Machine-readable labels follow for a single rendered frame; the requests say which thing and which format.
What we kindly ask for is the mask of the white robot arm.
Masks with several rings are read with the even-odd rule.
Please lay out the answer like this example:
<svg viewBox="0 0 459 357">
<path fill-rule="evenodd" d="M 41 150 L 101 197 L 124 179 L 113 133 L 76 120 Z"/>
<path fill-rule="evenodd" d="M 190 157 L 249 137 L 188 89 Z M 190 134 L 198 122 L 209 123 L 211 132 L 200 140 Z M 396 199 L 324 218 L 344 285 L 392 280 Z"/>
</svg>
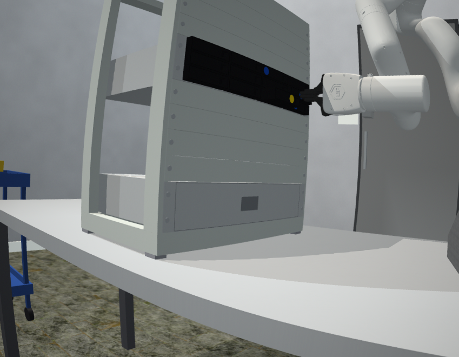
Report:
<svg viewBox="0 0 459 357">
<path fill-rule="evenodd" d="M 397 34 L 419 38 L 437 59 L 459 120 L 459 36 L 439 17 L 422 19 L 426 0 L 356 0 L 360 24 L 379 76 L 361 83 L 364 118 L 391 113 L 403 130 L 415 129 L 430 106 L 428 80 L 410 75 Z"/>
</svg>

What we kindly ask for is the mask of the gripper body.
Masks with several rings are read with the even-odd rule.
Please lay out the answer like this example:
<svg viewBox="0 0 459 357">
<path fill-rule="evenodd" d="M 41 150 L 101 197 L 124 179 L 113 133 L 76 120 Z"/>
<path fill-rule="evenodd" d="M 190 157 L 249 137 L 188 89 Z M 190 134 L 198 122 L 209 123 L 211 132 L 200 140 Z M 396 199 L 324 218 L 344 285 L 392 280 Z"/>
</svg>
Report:
<svg viewBox="0 0 459 357">
<path fill-rule="evenodd" d="M 334 116 L 364 113 L 365 107 L 361 100 L 362 79 L 363 77 L 357 74 L 325 74 L 323 76 L 324 112 Z"/>
</svg>

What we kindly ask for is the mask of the light grey equipment rack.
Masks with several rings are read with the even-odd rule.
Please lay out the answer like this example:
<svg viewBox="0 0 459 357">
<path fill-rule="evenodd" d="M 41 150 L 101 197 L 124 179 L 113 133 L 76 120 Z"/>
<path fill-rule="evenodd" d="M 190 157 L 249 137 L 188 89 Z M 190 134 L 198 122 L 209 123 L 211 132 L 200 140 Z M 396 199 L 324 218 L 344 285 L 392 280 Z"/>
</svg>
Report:
<svg viewBox="0 0 459 357">
<path fill-rule="evenodd" d="M 158 45 L 111 61 L 121 2 L 162 16 Z M 82 231 L 155 260 L 300 234 L 309 88 L 309 24 L 274 0 L 104 0 Z M 99 173 L 105 99 L 150 106 L 145 175 Z"/>
</svg>

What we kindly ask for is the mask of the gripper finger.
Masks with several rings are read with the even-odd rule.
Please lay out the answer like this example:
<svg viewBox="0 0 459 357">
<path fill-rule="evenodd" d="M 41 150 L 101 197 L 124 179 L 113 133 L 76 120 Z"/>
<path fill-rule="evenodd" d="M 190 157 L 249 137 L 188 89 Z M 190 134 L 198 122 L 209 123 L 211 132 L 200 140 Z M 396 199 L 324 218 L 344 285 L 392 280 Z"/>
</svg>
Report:
<svg viewBox="0 0 459 357">
<path fill-rule="evenodd" d="M 329 116 L 331 114 L 327 114 L 323 110 L 323 98 L 318 97 L 315 95 L 300 95 L 300 98 L 304 99 L 305 102 L 316 102 L 321 107 L 321 112 L 323 116 Z"/>
<path fill-rule="evenodd" d="M 325 74 L 322 75 L 322 78 L 321 78 L 321 82 L 320 84 L 317 86 L 317 87 L 314 87 L 313 89 L 305 89 L 304 91 L 300 91 L 300 95 L 315 95 L 315 96 L 319 96 L 319 94 L 322 94 L 323 93 L 323 76 Z"/>
</svg>

